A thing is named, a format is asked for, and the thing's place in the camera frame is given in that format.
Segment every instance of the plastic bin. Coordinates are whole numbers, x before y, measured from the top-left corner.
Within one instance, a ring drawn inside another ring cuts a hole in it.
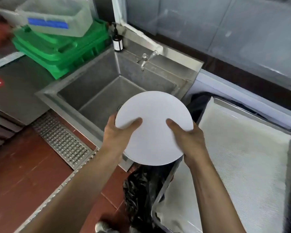
[[[16,12],[33,31],[82,37],[93,19],[86,0],[27,0]]]
[[[24,47],[50,61],[67,58],[107,33],[106,23],[100,20],[94,21],[81,38],[35,32],[29,26],[14,31],[15,37]]]
[[[110,41],[108,40],[109,35],[108,33],[105,33],[99,39],[96,39],[80,50],[75,51],[74,54],[70,54],[58,61],[50,61],[27,49],[17,38],[12,39],[17,50],[23,52],[35,62],[46,68],[55,79],[77,69],[85,62],[99,55],[109,45]]]
[[[0,0],[0,15],[13,27],[26,25],[27,19],[15,10],[27,0]]]

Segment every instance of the plate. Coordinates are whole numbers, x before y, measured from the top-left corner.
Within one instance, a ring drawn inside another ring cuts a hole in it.
[[[139,117],[143,119],[142,125],[132,134],[125,149],[128,158],[140,164],[159,166],[183,155],[166,124],[166,119],[170,118],[186,131],[193,129],[191,115],[180,100],[164,92],[142,92],[120,108],[115,125],[123,129]]]

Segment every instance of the white plastic container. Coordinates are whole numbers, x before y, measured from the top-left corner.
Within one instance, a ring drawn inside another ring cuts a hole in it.
[[[0,0],[0,15],[13,27],[26,25],[27,19],[15,12],[27,0]]]
[[[33,31],[82,37],[93,23],[86,0],[27,0],[16,9]]]

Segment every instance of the left hand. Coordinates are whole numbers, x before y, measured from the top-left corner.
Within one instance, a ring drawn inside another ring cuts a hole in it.
[[[101,149],[114,154],[121,161],[122,153],[126,149],[132,133],[142,124],[142,118],[137,118],[125,129],[115,126],[115,118],[116,113],[109,117]]]

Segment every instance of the green crate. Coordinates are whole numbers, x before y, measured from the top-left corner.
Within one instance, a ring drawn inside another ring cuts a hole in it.
[[[94,20],[83,37],[69,37],[32,31],[29,26],[14,31],[14,41],[32,53],[49,61],[58,61],[76,54],[108,33],[106,22]]]
[[[23,52],[25,55],[33,59],[38,64],[46,68],[55,79],[58,79],[66,73],[77,69],[82,66],[85,62],[93,59],[99,55],[105,48],[110,44],[110,37],[107,32],[102,35],[99,39],[92,41],[83,48],[75,51],[74,54],[67,55],[66,58],[50,61],[38,54],[35,54],[24,46],[17,38],[13,38],[17,50]]]

